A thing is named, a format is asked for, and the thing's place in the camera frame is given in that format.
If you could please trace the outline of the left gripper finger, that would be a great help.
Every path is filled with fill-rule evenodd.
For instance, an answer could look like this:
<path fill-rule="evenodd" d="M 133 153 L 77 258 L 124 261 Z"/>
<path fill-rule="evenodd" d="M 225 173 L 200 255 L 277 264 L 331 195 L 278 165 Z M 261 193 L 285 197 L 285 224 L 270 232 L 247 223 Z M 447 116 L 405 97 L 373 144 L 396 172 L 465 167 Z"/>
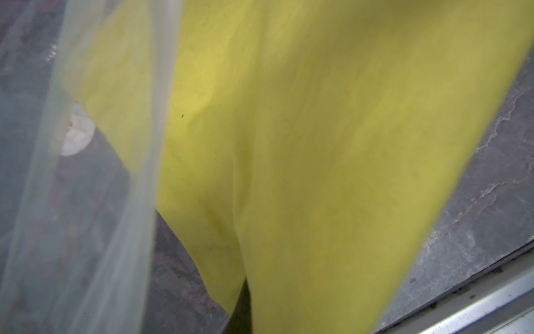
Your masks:
<path fill-rule="evenodd" d="M 223 331 L 223 334 L 252 334 L 251 298 L 248 281 L 245 280 L 240 291 L 235 309 Z"/>

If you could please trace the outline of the yellow green garment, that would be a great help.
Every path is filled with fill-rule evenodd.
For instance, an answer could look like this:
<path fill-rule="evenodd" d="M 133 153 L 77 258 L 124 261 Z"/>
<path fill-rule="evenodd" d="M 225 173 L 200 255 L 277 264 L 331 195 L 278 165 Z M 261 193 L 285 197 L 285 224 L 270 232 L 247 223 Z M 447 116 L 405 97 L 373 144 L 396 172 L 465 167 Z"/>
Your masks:
<path fill-rule="evenodd" d="M 532 45 L 532 1 L 186 1 L 157 210 L 253 333 L 370 333 Z"/>

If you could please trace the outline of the clear plastic vacuum bag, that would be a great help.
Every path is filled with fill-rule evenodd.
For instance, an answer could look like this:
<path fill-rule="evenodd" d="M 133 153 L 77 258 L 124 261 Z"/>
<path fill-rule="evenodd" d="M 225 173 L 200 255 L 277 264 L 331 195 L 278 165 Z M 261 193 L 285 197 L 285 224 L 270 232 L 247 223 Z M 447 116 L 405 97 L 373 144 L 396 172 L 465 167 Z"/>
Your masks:
<path fill-rule="evenodd" d="M 140 333 L 182 6 L 1 3 L 1 332 Z"/>

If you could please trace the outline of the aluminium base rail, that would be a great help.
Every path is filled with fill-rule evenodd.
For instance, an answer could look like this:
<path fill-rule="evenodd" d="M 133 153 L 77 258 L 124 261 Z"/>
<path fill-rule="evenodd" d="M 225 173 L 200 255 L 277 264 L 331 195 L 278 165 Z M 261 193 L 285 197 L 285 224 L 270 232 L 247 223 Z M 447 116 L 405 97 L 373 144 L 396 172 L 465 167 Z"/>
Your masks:
<path fill-rule="evenodd" d="M 533 242 L 379 333 L 532 333 Z"/>

